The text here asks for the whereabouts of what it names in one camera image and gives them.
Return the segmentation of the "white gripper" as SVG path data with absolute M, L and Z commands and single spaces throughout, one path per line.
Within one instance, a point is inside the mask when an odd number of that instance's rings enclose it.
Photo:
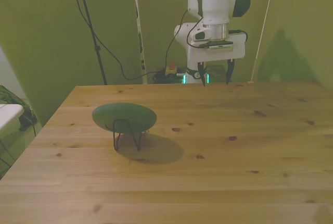
M 244 32 L 230 34 L 227 40 L 233 44 L 210 46 L 209 48 L 188 48 L 187 59 L 189 62 L 198 63 L 198 72 L 203 86 L 206 85 L 205 75 L 207 69 L 205 62 L 228 60 L 226 84 L 229 84 L 235 68 L 235 59 L 244 58 L 246 51 L 246 34 Z

